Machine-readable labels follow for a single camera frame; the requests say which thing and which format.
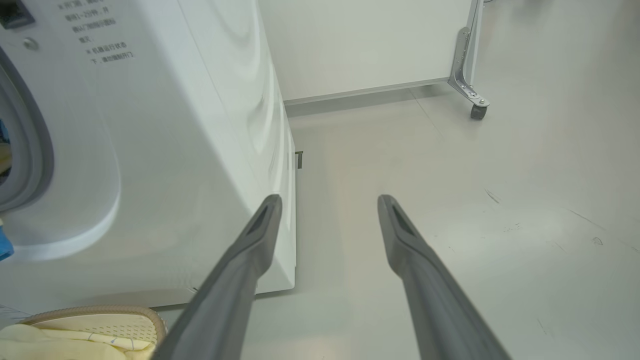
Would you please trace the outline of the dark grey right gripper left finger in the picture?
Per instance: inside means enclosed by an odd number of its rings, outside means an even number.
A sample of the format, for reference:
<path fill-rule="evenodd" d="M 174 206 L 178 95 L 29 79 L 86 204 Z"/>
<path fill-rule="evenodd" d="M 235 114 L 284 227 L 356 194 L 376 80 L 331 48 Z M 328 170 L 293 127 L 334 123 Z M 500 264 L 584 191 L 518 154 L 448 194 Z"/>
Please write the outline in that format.
<path fill-rule="evenodd" d="M 272 265 L 282 199 L 263 199 L 151 360 L 240 360 L 258 280 Z"/>

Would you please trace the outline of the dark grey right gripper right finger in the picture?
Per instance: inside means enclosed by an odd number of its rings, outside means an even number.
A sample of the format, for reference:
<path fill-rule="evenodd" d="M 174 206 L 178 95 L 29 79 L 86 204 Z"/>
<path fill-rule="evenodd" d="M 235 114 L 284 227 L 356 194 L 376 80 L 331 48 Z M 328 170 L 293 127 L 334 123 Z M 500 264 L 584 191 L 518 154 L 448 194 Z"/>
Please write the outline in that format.
<path fill-rule="evenodd" d="M 377 199 L 387 261 L 402 280 L 422 360 L 511 360 L 498 337 L 390 194 Z"/>

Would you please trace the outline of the pale yellow bear-print garment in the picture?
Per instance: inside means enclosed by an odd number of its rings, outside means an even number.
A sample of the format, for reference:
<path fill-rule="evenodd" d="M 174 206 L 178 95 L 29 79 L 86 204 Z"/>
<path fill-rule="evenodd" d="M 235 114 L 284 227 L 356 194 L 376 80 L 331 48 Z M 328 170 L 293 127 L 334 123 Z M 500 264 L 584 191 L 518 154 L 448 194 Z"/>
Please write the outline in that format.
<path fill-rule="evenodd" d="M 0 330 L 0 360 L 151 360 L 156 344 L 25 324 Z"/>

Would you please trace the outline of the white front-load washing machine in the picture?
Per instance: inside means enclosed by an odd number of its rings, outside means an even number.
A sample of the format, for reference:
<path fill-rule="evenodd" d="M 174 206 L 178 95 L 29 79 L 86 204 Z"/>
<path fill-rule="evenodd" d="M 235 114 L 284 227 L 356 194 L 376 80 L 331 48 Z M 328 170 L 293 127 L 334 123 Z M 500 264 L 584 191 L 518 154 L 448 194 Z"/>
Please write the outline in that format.
<path fill-rule="evenodd" d="M 188 303 L 281 197 L 256 293 L 295 287 L 295 144 L 258 0 L 22 0 L 0 48 L 50 134 L 45 193 L 0 212 L 0 313 Z"/>

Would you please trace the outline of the black door lock socket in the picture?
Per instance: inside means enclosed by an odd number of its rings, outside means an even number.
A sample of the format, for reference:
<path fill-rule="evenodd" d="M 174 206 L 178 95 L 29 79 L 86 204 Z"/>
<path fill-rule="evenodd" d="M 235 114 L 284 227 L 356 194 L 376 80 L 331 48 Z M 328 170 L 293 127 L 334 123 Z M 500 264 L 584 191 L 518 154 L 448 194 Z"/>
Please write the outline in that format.
<path fill-rule="evenodd" d="M 23 0 L 0 0 L 0 26 L 5 30 L 26 27 L 35 22 Z"/>

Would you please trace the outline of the cream perforated laundry basket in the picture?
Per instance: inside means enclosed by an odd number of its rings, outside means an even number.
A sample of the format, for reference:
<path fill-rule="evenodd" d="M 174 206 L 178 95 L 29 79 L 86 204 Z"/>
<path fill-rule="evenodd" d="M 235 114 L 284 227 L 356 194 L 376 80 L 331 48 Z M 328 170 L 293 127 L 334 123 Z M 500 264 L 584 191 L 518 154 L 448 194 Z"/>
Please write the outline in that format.
<path fill-rule="evenodd" d="M 87 360 L 151 360 L 166 338 L 166 322 L 154 310 L 135 305 L 90 305 L 35 314 L 18 322 L 48 340 L 73 341 L 107 355 L 91 354 Z"/>

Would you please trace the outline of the metal partition leg with caster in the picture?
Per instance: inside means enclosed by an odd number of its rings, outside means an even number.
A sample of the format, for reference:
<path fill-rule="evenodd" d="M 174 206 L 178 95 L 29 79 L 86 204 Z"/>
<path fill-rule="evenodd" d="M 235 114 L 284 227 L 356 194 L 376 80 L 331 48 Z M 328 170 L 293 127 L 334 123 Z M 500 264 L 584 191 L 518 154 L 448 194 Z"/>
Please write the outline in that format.
<path fill-rule="evenodd" d="M 467 25 L 455 37 L 454 59 L 448 84 L 472 104 L 470 118 L 482 121 L 490 102 L 474 88 L 474 75 L 478 59 L 480 34 L 482 29 L 483 6 L 485 0 L 471 0 Z"/>

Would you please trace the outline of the white partition panel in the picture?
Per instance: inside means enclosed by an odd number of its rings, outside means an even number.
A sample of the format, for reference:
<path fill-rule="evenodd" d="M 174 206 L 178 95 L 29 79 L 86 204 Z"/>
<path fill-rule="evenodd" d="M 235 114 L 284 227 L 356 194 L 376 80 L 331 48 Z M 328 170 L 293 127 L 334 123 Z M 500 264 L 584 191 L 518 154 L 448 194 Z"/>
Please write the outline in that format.
<path fill-rule="evenodd" d="M 288 104 L 446 81 L 482 0 L 258 0 Z"/>

